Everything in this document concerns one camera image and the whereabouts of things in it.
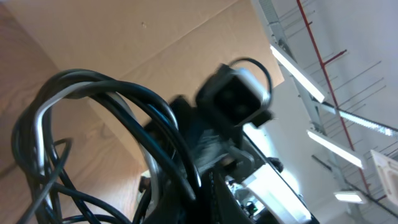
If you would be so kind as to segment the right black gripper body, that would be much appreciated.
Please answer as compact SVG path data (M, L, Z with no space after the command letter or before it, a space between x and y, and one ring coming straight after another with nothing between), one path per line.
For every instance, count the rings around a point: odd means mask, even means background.
M199 173L213 166L225 174L246 173L242 126L231 126L209 118L208 113L192 106L183 95L173 98L170 107Z

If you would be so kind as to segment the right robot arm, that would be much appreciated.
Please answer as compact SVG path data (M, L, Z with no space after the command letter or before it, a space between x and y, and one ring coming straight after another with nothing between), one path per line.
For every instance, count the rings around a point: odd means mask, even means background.
M232 177L264 205L259 223L316 223L303 200L281 177L282 164L266 157L243 131L246 123L271 119L269 102L253 96L199 96L190 106L183 96L171 103L151 96L142 109L167 153L177 152L193 190L183 205L171 192L147 223L251 223L224 179Z

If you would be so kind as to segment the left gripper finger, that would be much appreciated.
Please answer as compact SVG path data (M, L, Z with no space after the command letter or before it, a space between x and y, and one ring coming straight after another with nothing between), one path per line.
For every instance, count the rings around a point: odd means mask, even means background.
M217 170L209 169L204 172L201 182L202 186L195 204L184 203L181 193L170 184L163 199L149 215L149 223L251 223Z

